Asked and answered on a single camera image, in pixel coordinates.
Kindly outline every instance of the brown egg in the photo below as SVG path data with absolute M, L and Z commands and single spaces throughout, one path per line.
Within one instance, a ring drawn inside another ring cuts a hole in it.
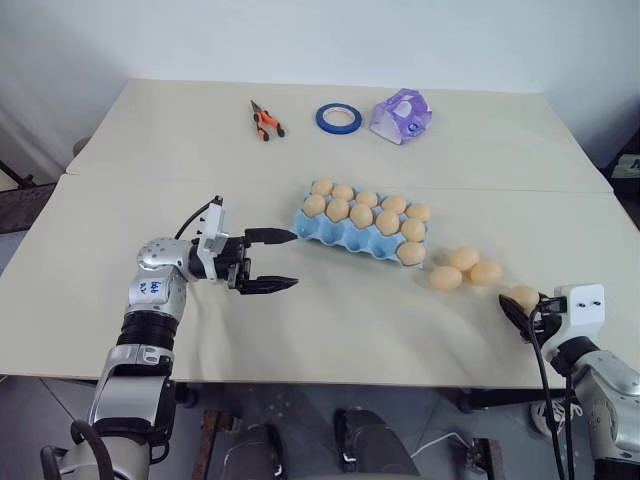
M 469 272 L 471 283 L 488 287 L 495 285 L 502 278 L 502 266 L 498 262 L 480 260 Z
M 349 215 L 349 203 L 344 198 L 334 198 L 327 206 L 327 217 L 338 223 Z
M 396 255 L 403 265 L 417 265 L 426 254 L 425 248 L 418 242 L 405 242 L 401 244 L 396 250 Z
M 380 230 L 380 233 L 383 235 L 393 235 L 394 233 L 398 233 L 398 228 L 400 228 L 400 219 L 398 218 L 398 215 L 392 211 L 385 210 L 378 214 L 378 218 L 376 218 L 376 227 L 378 227 L 378 230 Z
M 518 285 L 517 287 L 510 288 L 505 292 L 505 296 L 515 300 L 527 315 L 531 314 L 531 311 L 540 301 L 538 291 L 527 285 Z
M 421 242 L 424 240 L 424 223 L 417 218 L 409 218 L 402 224 L 400 232 L 410 242 Z
M 321 195 L 310 195 L 302 204 L 302 211 L 307 217 L 315 217 L 324 212 L 326 204 Z
M 378 195 L 371 190 L 363 190 L 356 196 L 356 202 L 373 208 L 378 204 Z
M 322 195 L 326 197 L 331 193 L 331 189 L 333 188 L 333 182 L 329 180 L 327 177 L 322 177 L 319 180 L 313 182 L 313 186 L 311 187 L 311 193 L 315 193 L 317 195 Z
M 358 228 L 367 228 L 373 223 L 373 211 L 362 203 L 357 203 L 351 209 L 349 218 Z
M 446 292 L 458 288 L 462 283 L 462 273 L 448 265 L 438 267 L 429 274 L 429 283 L 435 290 Z
M 333 198 L 344 198 L 349 202 L 353 200 L 353 188 L 349 185 L 345 185 L 344 183 L 342 185 L 336 185 L 333 187 L 333 190 L 331 190 L 331 196 Z
M 383 210 L 390 210 L 400 215 L 407 208 L 407 202 L 400 195 L 391 195 L 382 202 Z
M 457 268 L 461 272 L 471 270 L 471 268 L 480 260 L 480 253 L 475 248 L 460 247 L 456 248 L 449 255 L 449 265 Z
M 428 222 L 431 218 L 431 209 L 424 203 L 414 203 L 407 207 L 405 212 L 409 218 L 417 218 L 422 222 Z

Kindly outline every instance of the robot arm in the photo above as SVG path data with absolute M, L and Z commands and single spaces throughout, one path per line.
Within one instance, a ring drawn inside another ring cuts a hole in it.
M 120 336 L 107 356 L 96 386 L 88 421 L 72 424 L 76 445 L 67 451 L 45 447 L 41 453 L 46 480 L 99 478 L 143 480 L 149 465 L 169 452 L 175 413 L 175 383 L 170 380 L 173 343 L 186 303 L 189 282 L 226 282 L 241 294 L 273 293 L 296 279 L 249 278 L 252 242 L 284 243 L 297 238 L 280 229 L 227 233 L 222 199 L 216 197 L 201 219 L 200 238 L 157 238 L 137 256 L 138 272 L 129 287 L 129 304 Z M 154 447 L 162 455 L 151 458 Z
M 504 295 L 507 317 L 530 341 L 529 316 Z M 545 359 L 570 377 L 587 412 L 596 479 L 640 478 L 640 374 L 595 345 L 604 324 L 602 285 L 572 285 L 541 295 L 535 335 Z

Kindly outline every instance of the white table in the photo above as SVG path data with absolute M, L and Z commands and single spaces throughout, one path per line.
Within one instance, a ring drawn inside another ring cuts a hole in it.
M 242 179 L 65 175 L 0 277 L 0 373 L 98 376 L 144 242 L 173 234 L 214 193 L 225 197 L 234 234 L 288 226 L 307 187 L 302 177 L 250 190 Z M 556 285 L 602 282 L 608 303 L 599 343 L 640 369 L 640 241 L 612 195 L 383 182 L 386 191 L 431 205 L 427 268 L 448 248 L 471 244 L 503 262 L 504 285 L 551 293 Z M 303 240 L 250 253 L 253 275 L 300 283 L 254 297 L 206 282 L 190 288 L 176 379 L 539 386 L 531 347 L 497 305 L 502 286 L 436 293 L 425 289 L 420 269 Z M 550 381 L 563 385 L 555 374 Z
M 268 181 L 331 176 L 356 185 L 611 192 L 543 95 L 422 90 L 433 123 L 398 147 L 368 130 L 385 88 L 132 80 L 67 171 L 82 176 Z M 257 139 L 249 100 L 284 125 Z M 315 112 L 348 103 L 361 130 L 336 136 Z

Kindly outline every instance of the pliers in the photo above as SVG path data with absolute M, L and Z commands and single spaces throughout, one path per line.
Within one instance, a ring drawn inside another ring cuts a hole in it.
M 253 100 L 251 100 L 251 107 L 253 108 L 253 120 L 256 122 L 256 126 L 258 128 L 258 135 L 260 138 L 268 142 L 269 134 L 264 129 L 265 124 L 271 125 L 278 132 L 279 137 L 284 137 L 284 130 L 282 129 L 282 125 L 275 118 L 269 115 L 269 112 L 266 110 L 262 110 Z

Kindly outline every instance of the blue tape roll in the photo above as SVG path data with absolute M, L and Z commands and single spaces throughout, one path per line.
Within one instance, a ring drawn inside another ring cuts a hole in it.
M 349 125 L 330 124 L 324 119 L 325 113 L 330 110 L 347 111 L 353 115 L 353 122 Z M 316 123 L 325 132 L 333 133 L 334 135 L 346 135 L 347 133 L 353 133 L 360 128 L 360 125 L 362 125 L 362 115 L 360 115 L 360 112 L 351 105 L 346 105 L 344 103 L 329 103 L 320 107 L 316 112 Z

